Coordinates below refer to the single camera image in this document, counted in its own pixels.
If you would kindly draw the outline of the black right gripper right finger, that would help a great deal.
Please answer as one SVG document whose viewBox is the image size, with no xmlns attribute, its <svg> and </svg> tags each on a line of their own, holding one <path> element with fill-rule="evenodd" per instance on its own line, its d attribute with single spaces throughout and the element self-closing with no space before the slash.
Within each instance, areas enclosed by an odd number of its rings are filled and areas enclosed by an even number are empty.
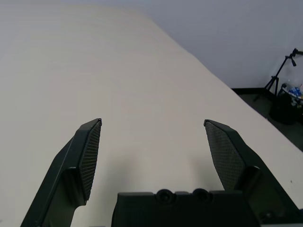
<svg viewBox="0 0 303 227">
<path fill-rule="evenodd" d="M 301 210 L 236 130 L 213 120 L 204 127 L 225 190 L 241 191 L 260 223 L 301 222 Z"/>
</svg>

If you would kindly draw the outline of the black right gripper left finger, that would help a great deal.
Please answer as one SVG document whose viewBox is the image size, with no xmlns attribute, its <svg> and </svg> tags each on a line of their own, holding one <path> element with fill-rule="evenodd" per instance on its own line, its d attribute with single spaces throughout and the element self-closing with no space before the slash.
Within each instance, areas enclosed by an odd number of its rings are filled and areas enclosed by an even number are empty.
<svg viewBox="0 0 303 227">
<path fill-rule="evenodd" d="M 87 122 L 53 159 L 23 227 L 69 227 L 74 212 L 90 198 L 97 167 L 102 120 Z"/>
</svg>

